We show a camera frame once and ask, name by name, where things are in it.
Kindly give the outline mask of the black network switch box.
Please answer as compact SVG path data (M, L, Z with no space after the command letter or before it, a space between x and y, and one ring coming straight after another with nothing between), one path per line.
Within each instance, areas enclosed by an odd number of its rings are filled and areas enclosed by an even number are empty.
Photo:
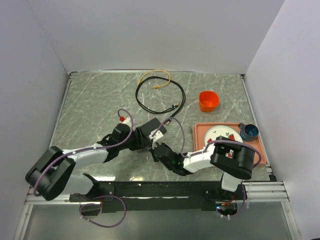
M152 131L155 131L160 125L161 122L156 117L141 125L139 129L142 137L149 140L149 136L152 134Z

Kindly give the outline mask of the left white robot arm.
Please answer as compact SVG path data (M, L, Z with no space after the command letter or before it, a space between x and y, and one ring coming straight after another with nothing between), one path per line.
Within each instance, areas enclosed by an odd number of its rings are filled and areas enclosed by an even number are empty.
M88 173L74 175L77 169L88 165L107 163L125 149L131 151L149 147L151 129L146 125L131 128L118 124L111 134L84 148L61 150L48 148L25 176L33 186L33 194L51 201L60 194L81 194L87 201L99 195L99 182Z

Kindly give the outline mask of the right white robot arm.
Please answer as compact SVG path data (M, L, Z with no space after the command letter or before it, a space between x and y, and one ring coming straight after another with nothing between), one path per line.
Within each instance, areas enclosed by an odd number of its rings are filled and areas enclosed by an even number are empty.
M155 162L161 162L168 170L180 176L211 167L222 170L218 193L226 200L236 194L243 180L252 178L253 169L262 160L261 153L253 146L222 136L195 152L176 153L165 143L155 143L149 151Z

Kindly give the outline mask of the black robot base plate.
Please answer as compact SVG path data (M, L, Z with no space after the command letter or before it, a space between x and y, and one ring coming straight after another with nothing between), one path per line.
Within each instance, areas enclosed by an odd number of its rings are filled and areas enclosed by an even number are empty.
M219 181L103 181L96 192L74 193L72 203L101 204L103 213L117 211L202 210L215 211L217 203L230 206L246 200L238 185L235 192L223 190Z

